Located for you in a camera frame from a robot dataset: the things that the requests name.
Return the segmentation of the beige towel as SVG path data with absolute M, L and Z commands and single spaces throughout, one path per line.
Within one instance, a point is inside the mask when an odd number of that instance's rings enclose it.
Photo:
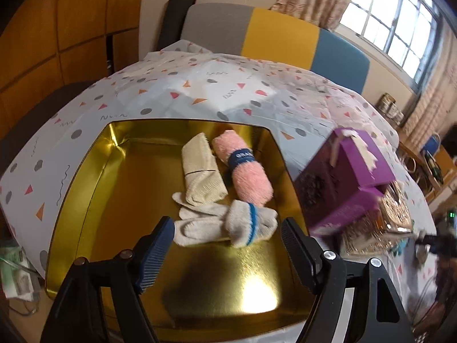
M 183 146 L 181 156 L 187 203 L 194 206 L 213 204 L 228 195 L 209 141 L 203 132 Z

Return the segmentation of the wooden desk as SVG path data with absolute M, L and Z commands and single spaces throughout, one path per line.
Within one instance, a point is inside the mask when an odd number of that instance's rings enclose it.
M 403 143 L 399 144 L 396 155 L 427 203 L 431 203 L 444 185 L 444 175 L 435 158 L 428 151 L 416 155 Z

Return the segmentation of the pink towel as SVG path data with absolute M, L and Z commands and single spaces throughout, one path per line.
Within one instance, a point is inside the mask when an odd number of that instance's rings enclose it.
M 263 207 L 273 198 L 273 187 L 245 140 L 226 130 L 212 141 L 217 157 L 229 168 L 238 198 Z

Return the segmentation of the grey yellow blue sofa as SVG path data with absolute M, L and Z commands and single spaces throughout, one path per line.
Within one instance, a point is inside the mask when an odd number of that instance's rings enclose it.
M 187 10 L 181 38 L 214 53 L 285 63 L 361 93 L 370 60 L 342 37 L 263 8 L 201 3 Z

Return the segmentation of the blue plush toy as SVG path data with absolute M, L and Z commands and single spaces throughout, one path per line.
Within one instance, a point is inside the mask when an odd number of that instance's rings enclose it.
M 401 239 L 394 247 L 390 249 L 390 253 L 393 256 L 401 256 L 406 247 L 408 246 L 408 242 L 410 241 L 410 238 L 403 238 Z

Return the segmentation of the gold tissue box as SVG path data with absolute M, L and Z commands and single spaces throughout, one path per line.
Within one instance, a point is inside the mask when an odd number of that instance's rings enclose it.
M 340 252 L 349 258 L 382 255 L 414 233 L 403 192 L 404 185 L 394 181 L 378 200 L 377 206 L 341 233 Z

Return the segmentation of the gold metal tray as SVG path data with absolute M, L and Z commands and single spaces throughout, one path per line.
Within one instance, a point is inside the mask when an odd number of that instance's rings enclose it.
M 230 169 L 218 169 L 237 214 L 192 212 L 181 151 L 198 134 L 208 139 L 232 129 L 264 168 L 273 187 L 268 203 L 279 220 L 304 218 L 273 130 L 223 121 L 137 119 L 112 121 L 96 137 L 63 200 L 50 243 L 46 289 L 56 296 L 71 263 L 95 262 L 131 249 L 164 216 L 176 230 L 156 282 L 141 301 L 159 339 L 219 342 L 248 338 L 305 320 L 314 296 L 294 271 L 275 232 L 249 239 L 249 205 L 239 199 Z

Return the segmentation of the white knit work glove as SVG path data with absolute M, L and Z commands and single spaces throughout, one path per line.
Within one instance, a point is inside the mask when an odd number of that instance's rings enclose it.
M 243 248 L 271 239 L 278 226 L 275 210 L 245 201 L 193 206 L 185 201 L 181 192 L 172 198 L 180 205 L 174 235 L 179 246 L 229 241 L 233 247 Z

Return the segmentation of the purple cardboard box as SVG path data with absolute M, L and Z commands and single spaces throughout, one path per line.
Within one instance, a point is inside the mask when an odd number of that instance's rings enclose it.
M 339 233 L 378 208 L 394 180 L 368 132 L 334 129 L 294 182 L 308 233 Z

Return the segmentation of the patterned light blue tablecloth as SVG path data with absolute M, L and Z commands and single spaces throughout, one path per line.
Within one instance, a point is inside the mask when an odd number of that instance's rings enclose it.
M 72 100 L 50 95 L 1 142 L 1 209 L 38 272 L 47 268 L 64 195 L 97 134 L 113 121 L 165 118 L 264 126 L 292 176 L 332 129 L 364 129 L 402 183 L 415 229 L 435 233 L 423 193 L 396 158 L 398 135 L 361 95 L 305 69 L 181 40 Z

